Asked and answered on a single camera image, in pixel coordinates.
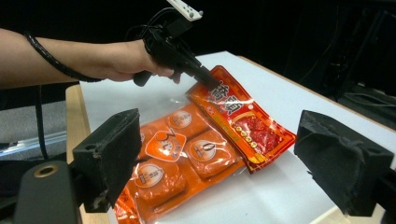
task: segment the white tabletop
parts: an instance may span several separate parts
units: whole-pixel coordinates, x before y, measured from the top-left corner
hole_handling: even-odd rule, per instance
[[[285,78],[253,65],[229,52],[199,56],[208,69],[224,66],[258,104],[279,124],[297,133],[303,110],[339,120],[351,129],[396,152],[396,132],[337,105]],[[152,77],[145,87],[130,82],[81,83],[91,130],[110,116],[138,108],[141,124],[184,105],[184,92],[195,80],[183,75],[176,85]],[[309,223],[334,203],[294,156],[293,147],[254,175],[232,175],[200,192],[157,223]]]

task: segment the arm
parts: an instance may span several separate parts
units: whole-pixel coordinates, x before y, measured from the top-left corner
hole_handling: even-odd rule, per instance
[[[125,81],[143,70],[165,77],[173,74],[152,61],[142,40],[112,44],[37,41],[58,61],[87,77]],[[45,61],[23,35],[0,29],[0,90],[72,81],[77,80]]]

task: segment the red snack package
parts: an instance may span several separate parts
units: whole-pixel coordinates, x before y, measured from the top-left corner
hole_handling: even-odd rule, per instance
[[[278,158],[295,142],[295,134],[276,123],[222,66],[212,69],[220,81],[213,91],[196,84],[190,99],[237,145],[253,174]]]

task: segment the plastic packaging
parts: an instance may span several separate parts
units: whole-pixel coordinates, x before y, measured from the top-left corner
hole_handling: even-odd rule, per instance
[[[143,125],[140,131],[141,162],[121,194],[132,192],[130,198],[117,202],[119,223],[151,223],[245,166],[234,145],[195,104]]]
[[[271,119],[221,66],[215,90],[194,85],[190,102],[142,125],[141,160],[116,203],[120,224],[152,223],[239,169],[253,174],[295,135]]]
[[[265,113],[224,67],[211,74],[220,85],[213,91],[195,85],[189,97],[232,139],[250,173],[260,171],[294,144],[295,134]]]

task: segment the hand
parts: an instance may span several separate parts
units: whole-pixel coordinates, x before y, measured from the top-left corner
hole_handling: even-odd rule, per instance
[[[153,75],[160,77],[170,77],[174,70],[161,66],[152,59],[146,52],[143,40],[136,40],[124,43],[108,44],[107,57],[110,64],[106,70],[106,78],[114,81],[125,81],[134,78],[134,75],[141,71],[149,71]],[[178,83],[180,75],[173,77]]]

